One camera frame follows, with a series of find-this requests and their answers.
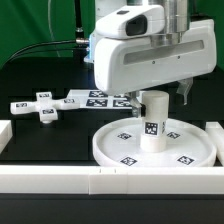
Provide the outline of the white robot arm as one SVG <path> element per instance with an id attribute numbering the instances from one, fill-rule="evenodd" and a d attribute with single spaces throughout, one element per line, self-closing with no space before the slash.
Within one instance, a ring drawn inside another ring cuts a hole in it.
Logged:
<path id="1" fill-rule="evenodd" d="M 191 20 L 189 0 L 95 0 L 95 18 L 85 60 L 97 88 L 126 95 L 136 117 L 146 114 L 140 90 L 177 81 L 187 95 L 216 66 L 214 21 Z"/>

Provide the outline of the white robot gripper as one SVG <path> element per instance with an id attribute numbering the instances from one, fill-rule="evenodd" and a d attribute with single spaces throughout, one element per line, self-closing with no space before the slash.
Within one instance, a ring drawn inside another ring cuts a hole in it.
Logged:
<path id="1" fill-rule="evenodd" d="M 131 92 L 132 115 L 140 118 L 146 107 L 134 91 L 179 81 L 177 93 L 186 105 L 191 77 L 212 72 L 216 63 L 214 21 L 195 21 L 176 45 L 153 47 L 148 37 L 101 39 L 95 48 L 95 84 L 108 95 Z"/>

